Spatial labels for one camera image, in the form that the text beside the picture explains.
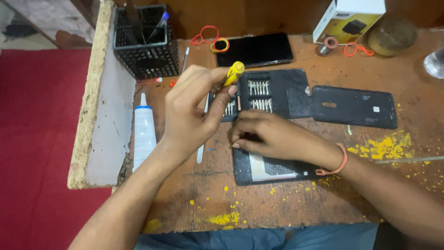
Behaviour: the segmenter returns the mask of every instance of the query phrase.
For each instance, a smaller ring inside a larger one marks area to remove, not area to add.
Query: phone screen
[[[229,40],[230,48],[217,53],[218,67],[231,67],[236,61],[245,67],[285,63],[293,60],[287,34],[276,33],[263,36],[244,37]],[[217,49],[224,49],[225,42],[216,42]]]

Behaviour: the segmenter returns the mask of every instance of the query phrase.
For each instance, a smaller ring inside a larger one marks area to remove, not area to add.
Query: cardboard box
[[[334,36],[339,45],[359,39],[385,13],[384,0],[333,0],[313,31],[313,42]]]

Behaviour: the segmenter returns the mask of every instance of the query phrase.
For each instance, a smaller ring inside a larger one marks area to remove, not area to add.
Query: glue bottle
[[[145,93],[141,94],[140,106],[134,111],[134,164],[133,172],[150,155],[157,144],[154,130],[153,109],[147,105]]]

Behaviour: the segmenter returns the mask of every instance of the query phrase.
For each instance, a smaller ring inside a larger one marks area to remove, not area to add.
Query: wooden workbench
[[[358,154],[375,147],[369,144],[369,139],[382,145],[385,136],[386,140],[400,143],[408,140],[410,135],[411,146],[404,145],[401,152],[396,152],[402,158],[444,155],[444,80],[428,76],[422,66],[426,55],[444,46],[444,30],[421,30],[418,41],[411,48],[391,58],[363,55],[349,58],[340,48],[329,57],[315,56],[316,46],[310,43],[310,36],[289,36],[289,40],[293,62],[249,70],[302,68],[310,88],[330,85],[390,92],[396,102],[399,127],[389,130],[350,126],[349,130],[347,125],[315,122],[312,118],[295,119],[294,122],[333,142],[342,142],[351,148],[358,145]],[[179,42],[181,62],[188,44],[188,40]],[[187,65],[191,64],[216,67],[209,44],[191,46]],[[148,105],[153,108],[158,141],[164,132],[164,97],[170,91],[171,79],[177,77],[165,77],[158,85],[136,87],[135,106],[140,103],[140,93],[146,93]],[[166,179],[147,217],[145,232],[380,222],[383,219],[338,177],[316,180],[315,185],[311,181],[236,185],[232,151],[227,139],[231,127],[229,122],[221,124],[205,144],[201,164],[196,163],[195,153]],[[392,160],[386,155],[389,153],[384,154],[383,160]],[[443,162],[422,160],[379,166],[391,168],[408,177],[413,184],[444,198]]]

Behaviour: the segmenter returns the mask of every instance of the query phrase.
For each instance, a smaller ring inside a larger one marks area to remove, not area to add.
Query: solder wire spool
[[[339,42],[333,36],[329,36],[324,39],[323,44],[319,44],[317,47],[321,56],[329,56],[331,52],[339,45]]]

